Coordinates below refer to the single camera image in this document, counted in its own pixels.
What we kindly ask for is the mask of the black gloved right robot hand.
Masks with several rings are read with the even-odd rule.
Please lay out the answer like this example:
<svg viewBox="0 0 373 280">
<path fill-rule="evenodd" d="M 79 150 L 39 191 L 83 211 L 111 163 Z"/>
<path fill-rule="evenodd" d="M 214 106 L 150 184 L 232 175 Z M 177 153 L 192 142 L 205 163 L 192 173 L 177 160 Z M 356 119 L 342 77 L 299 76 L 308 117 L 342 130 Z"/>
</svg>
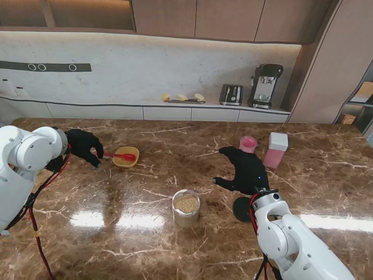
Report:
<svg viewBox="0 0 373 280">
<path fill-rule="evenodd" d="M 266 169 L 254 153 L 246 153 L 233 146 L 219 149 L 219 153 L 228 157 L 235 167 L 235 176 L 232 180 L 221 177 L 213 178 L 213 182 L 229 191 L 239 191 L 245 195 L 254 195 L 258 191 L 269 191 L 269 180 Z"/>
</svg>

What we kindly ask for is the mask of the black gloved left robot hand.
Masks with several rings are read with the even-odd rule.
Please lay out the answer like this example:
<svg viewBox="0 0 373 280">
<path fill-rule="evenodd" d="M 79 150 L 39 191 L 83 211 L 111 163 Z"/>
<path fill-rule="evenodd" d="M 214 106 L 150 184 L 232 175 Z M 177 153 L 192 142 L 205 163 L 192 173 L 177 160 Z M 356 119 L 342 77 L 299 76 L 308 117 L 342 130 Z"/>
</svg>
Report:
<svg viewBox="0 0 373 280">
<path fill-rule="evenodd" d="M 104 149 L 95 135 L 81 129 L 70 129 L 65 131 L 65 134 L 73 155 L 85 160 L 93 167 L 100 167 Z"/>
</svg>

